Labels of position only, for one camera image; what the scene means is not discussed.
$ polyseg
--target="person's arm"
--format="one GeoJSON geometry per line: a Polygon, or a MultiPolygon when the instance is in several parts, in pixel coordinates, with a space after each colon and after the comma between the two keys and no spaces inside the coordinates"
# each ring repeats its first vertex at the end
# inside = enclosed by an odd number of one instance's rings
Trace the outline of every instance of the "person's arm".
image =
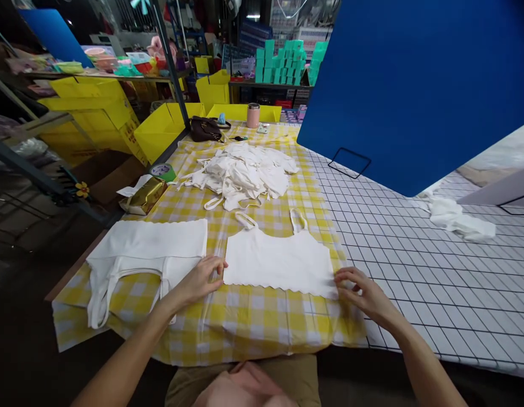
{"type": "Polygon", "coordinates": [[[171,318],[185,305],[192,304],[216,291],[223,284],[223,280],[209,283],[209,276],[214,269],[217,269],[218,274],[221,275],[225,267],[228,267],[228,263],[220,257],[203,258],[154,307],[133,335],[81,391],[72,406],[126,406],[171,318]]]}
{"type": "Polygon", "coordinates": [[[376,282],[355,267],[340,269],[335,275],[335,282],[341,299],[357,306],[396,339],[403,352],[414,394],[421,406],[467,405],[430,347],[376,282]],[[352,289],[339,285],[347,280],[354,283],[352,289]]]}

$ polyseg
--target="yellow flower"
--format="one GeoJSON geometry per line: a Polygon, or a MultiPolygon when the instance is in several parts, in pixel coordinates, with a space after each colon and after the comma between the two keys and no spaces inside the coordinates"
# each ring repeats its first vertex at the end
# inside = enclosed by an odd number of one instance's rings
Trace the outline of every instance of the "yellow flower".
{"type": "Polygon", "coordinates": [[[90,188],[88,188],[88,185],[86,182],[81,182],[75,184],[75,188],[78,189],[78,191],[75,193],[78,197],[87,198],[88,193],[90,192],[90,188]]]}

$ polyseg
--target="pink tumbler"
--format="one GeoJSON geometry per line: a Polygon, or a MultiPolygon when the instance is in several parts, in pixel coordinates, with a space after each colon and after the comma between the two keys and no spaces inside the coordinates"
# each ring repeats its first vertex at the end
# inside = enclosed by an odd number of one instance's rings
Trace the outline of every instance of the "pink tumbler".
{"type": "Polygon", "coordinates": [[[249,103],[249,108],[246,112],[246,126],[248,128],[258,128],[260,125],[260,105],[257,103],[249,103]]]}

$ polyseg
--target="gold tissue box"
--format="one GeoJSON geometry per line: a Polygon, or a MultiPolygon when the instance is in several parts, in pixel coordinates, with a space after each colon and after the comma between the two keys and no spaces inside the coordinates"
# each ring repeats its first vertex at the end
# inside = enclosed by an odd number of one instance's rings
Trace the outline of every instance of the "gold tissue box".
{"type": "Polygon", "coordinates": [[[132,215],[148,215],[166,189],[167,184],[164,180],[153,177],[133,196],[120,200],[119,205],[132,215]]]}

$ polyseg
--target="hand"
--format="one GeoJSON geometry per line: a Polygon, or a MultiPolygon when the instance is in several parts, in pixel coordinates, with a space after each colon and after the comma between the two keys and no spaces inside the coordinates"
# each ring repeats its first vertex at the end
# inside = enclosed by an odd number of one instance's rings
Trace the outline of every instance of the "hand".
{"type": "Polygon", "coordinates": [[[228,267],[228,263],[226,263],[226,260],[222,257],[204,257],[181,282],[169,292],[169,295],[178,298],[181,306],[192,304],[209,293],[218,290],[220,286],[224,284],[222,278],[209,283],[209,276],[214,269],[216,269],[219,276],[222,276],[226,267],[228,267]]]}
{"type": "Polygon", "coordinates": [[[376,282],[355,267],[340,269],[335,275],[339,297],[346,299],[361,309],[369,318],[390,333],[394,333],[403,324],[408,324],[405,317],[394,307],[376,282]],[[339,287],[343,281],[354,283],[352,289],[339,287]]]}

